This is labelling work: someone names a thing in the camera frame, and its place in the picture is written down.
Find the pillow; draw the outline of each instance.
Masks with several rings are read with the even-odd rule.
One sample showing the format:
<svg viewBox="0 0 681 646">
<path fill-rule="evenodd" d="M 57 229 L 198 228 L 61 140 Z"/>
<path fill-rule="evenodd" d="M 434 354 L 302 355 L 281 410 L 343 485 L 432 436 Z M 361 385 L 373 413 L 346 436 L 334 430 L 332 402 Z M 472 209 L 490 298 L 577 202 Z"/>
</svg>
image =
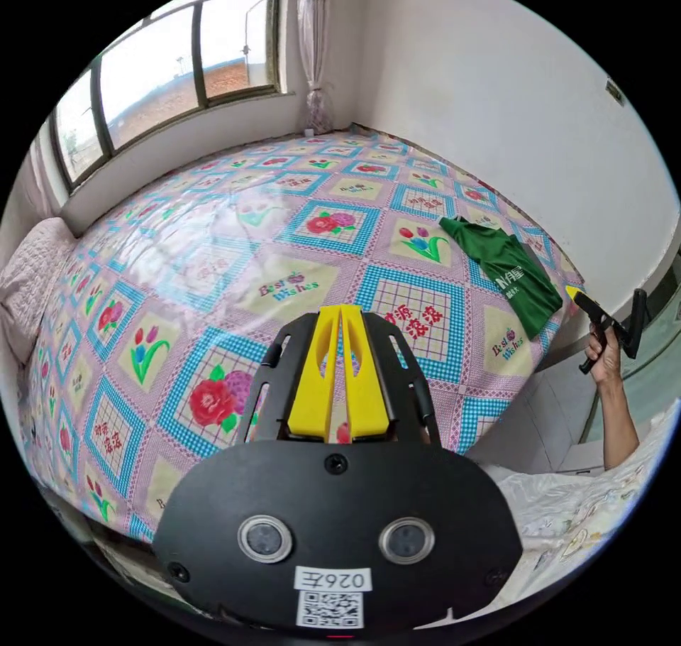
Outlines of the pillow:
<svg viewBox="0 0 681 646">
<path fill-rule="evenodd" d="M 0 273 L 0 324 L 21 364 L 31 357 L 52 289 L 76 243 L 61 218 L 42 220 Z"/>
</svg>

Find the screw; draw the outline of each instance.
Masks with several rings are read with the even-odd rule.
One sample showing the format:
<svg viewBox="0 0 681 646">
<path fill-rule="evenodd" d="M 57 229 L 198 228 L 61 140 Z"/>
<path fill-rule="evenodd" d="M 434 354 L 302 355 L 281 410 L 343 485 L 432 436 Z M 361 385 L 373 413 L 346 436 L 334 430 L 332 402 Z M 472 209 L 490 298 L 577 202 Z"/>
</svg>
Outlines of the screw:
<svg viewBox="0 0 681 646">
<path fill-rule="evenodd" d="M 509 574 L 502 570 L 501 568 L 494 568 L 490 570 L 487 575 L 485 575 L 485 584 L 488 587 L 498 587 L 501 586 L 507 579 Z"/>
<path fill-rule="evenodd" d="M 348 470 L 348 460 L 342 454 L 330 454 L 324 459 L 324 468 L 332 476 L 339 476 Z"/>
<path fill-rule="evenodd" d="M 181 563 L 171 561 L 168 564 L 168 572 L 178 582 L 189 582 L 189 571 Z"/>
</svg>

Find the number label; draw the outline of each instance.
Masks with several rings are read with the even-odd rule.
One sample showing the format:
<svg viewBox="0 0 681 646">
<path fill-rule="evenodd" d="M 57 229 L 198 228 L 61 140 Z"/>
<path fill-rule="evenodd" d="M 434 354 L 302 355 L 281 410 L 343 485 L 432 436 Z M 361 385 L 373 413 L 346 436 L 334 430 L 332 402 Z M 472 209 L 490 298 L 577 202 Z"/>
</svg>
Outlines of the number label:
<svg viewBox="0 0 681 646">
<path fill-rule="evenodd" d="M 299 591 L 371 591 L 371 568 L 339 570 L 296 566 L 293 588 Z"/>
</svg>

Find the hand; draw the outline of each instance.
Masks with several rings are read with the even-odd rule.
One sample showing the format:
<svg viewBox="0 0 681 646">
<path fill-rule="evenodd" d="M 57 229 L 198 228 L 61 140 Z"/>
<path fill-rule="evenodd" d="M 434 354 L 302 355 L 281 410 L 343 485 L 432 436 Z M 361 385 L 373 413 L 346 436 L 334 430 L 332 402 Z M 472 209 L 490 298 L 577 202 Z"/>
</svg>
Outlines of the hand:
<svg viewBox="0 0 681 646">
<path fill-rule="evenodd" d="M 596 337 L 596 329 L 592 324 L 590 327 L 591 336 L 589 336 L 589 345 L 587 346 L 587 357 L 590 360 L 597 360 L 591 367 L 591 375 L 596 382 L 596 385 L 602 387 L 608 385 L 613 381 L 621 381 L 620 375 L 620 354 L 619 341 L 612 327 L 608 327 L 605 331 L 605 338 L 608 344 L 605 347 L 605 352 L 598 357 L 602 348 Z"/>
</svg>

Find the sky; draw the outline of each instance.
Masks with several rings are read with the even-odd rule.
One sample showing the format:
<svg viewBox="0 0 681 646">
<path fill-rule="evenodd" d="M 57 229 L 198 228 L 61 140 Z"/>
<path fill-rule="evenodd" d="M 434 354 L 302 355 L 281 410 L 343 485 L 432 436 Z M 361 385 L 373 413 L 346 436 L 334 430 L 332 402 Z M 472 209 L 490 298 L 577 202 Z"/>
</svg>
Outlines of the sky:
<svg viewBox="0 0 681 646">
<path fill-rule="evenodd" d="M 151 18 L 193 1 L 173 0 Z M 201 14 L 204 67 L 243 57 L 246 11 L 252 7 L 248 13 L 248 61 L 265 62 L 265 0 L 211 0 L 204 3 Z M 192 72 L 192 15 L 193 8 L 170 14 L 104 53 L 101 99 L 107 122 L 176 75 Z M 90 71 L 69 88 L 57 107 L 60 130 L 75 130 L 78 141 L 95 134 L 89 81 Z"/>
</svg>

